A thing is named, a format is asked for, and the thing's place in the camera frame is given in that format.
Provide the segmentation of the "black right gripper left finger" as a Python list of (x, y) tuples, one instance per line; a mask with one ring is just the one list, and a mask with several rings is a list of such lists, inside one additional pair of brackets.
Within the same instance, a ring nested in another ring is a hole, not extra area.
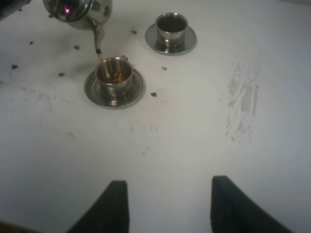
[(126, 181), (112, 181), (69, 233), (128, 233), (130, 214)]

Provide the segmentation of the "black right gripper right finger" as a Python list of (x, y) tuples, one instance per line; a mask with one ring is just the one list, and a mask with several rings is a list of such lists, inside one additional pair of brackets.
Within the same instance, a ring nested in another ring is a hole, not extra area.
[(214, 176), (211, 185), (210, 223), (214, 233), (290, 233), (227, 176)]

